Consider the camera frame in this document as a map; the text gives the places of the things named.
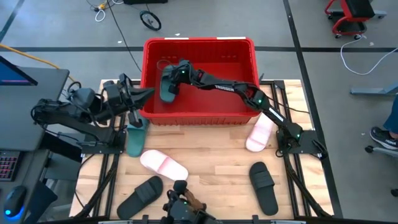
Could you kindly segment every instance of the monitor screen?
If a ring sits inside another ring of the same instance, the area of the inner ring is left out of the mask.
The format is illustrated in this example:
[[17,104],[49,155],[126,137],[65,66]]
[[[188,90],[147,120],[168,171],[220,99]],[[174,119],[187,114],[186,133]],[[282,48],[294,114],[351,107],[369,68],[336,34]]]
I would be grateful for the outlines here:
[[0,56],[0,85],[37,85],[37,82]]

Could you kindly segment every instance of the gray concrete floor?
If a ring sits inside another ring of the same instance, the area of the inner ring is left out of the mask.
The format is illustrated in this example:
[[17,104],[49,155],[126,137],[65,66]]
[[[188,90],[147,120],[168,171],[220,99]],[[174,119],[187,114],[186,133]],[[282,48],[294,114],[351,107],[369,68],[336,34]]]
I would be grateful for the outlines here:
[[[0,27],[17,0],[0,2]],[[91,0],[98,4],[102,1]],[[335,39],[323,13],[327,0],[289,0],[302,47],[341,47],[351,37]],[[398,2],[376,0],[375,9],[389,14],[368,23],[367,39],[352,47],[396,47]],[[280,0],[170,0],[150,4],[162,20],[160,32],[146,29],[139,20],[143,5],[113,7],[129,46],[142,47],[151,37],[246,36],[256,46],[293,47],[283,2]],[[25,0],[2,44],[12,47],[123,47],[109,10],[103,22],[94,21],[95,12],[84,0]],[[31,52],[71,71],[84,86],[97,89],[100,80],[124,72],[131,78],[141,74],[127,52]],[[21,66],[46,67],[8,52],[0,52]],[[369,70],[384,53],[347,53],[350,67]],[[142,52],[133,52],[142,65]],[[257,68],[266,79],[301,79],[295,52],[257,51]],[[382,126],[391,110],[392,98],[358,97],[352,86],[385,86],[397,81],[396,54],[386,58],[370,75],[355,75],[342,64],[339,53],[304,53],[313,95],[329,150],[336,188],[345,218],[398,222],[398,198],[389,190],[398,188],[396,160],[363,150],[374,144],[372,126]]]

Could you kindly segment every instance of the red basket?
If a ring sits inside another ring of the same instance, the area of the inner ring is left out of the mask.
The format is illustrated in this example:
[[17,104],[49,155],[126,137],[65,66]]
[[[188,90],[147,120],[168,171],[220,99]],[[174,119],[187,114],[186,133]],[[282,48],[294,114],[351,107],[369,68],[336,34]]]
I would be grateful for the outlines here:
[[155,95],[141,111],[151,123],[163,124],[245,124],[259,113],[248,108],[234,93],[221,90],[200,90],[181,84],[173,103],[164,103],[159,96],[162,69],[189,60],[195,69],[202,69],[218,78],[259,85],[253,41],[237,38],[155,38],[144,46],[141,87],[155,87]]

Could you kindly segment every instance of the keyboard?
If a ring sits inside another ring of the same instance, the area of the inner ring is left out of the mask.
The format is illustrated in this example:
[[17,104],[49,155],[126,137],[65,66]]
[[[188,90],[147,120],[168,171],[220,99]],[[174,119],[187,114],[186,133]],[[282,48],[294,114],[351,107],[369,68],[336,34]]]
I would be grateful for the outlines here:
[[0,181],[14,181],[22,158],[19,151],[0,151]]

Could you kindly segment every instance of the wooden platform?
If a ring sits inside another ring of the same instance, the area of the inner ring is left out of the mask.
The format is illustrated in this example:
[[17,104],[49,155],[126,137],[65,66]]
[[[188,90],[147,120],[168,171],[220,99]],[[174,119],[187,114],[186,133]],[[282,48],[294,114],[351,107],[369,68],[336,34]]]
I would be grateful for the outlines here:
[[[300,80],[285,80],[285,85],[290,107],[308,111]],[[262,86],[262,90],[268,96],[272,96],[269,86]],[[291,111],[291,115],[293,122],[304,129],[312,128],[309,114]],[[189,171],[188,188],[197,199],[207,204],[207,212],[217,219],[251,219],[252,215],[256,214],[260,219],[292,218],[284,162],[275,156],[277,149],[275,134],[262,152],[253,153],[245,149],[245,140],[256,120],[257,118],[253,118],[242,126],[150,125],[145,150],[160,150],[185,166]],[[102,157],[95,155],[81,168],[76,192],[83,204],[90,199],[97,188]],[[323,209],[333,214],[321,162],[310,155],[301,155],[300,158],[307,188]],[[263,214],[259,209],[249,180],[249,168],[257,161],[267,165],[275,182],[274,190],[279,212],[272,217]],[[129,157],[126,153],[121,155],[111,218],[119,219],[116,214],[117,207],[133,193],[134,188],[153,175],[153,172],[140,164],[139,158]],[[172,189],[173,181],[161,178],[164,181],[163,196],[135,215],[133,219],[141,219],[145,214],[149,215],[149,219],[160,219],[166,215],[162,206],[167,203],[165,193],[168,189]],[[296,194],[300,214],[303,215],[298,189]],[[104,214],[106,196],[107,190],[104,192],[100,215]],[[81,206],[74,198],[70,215],[73,216],[80,210]]]

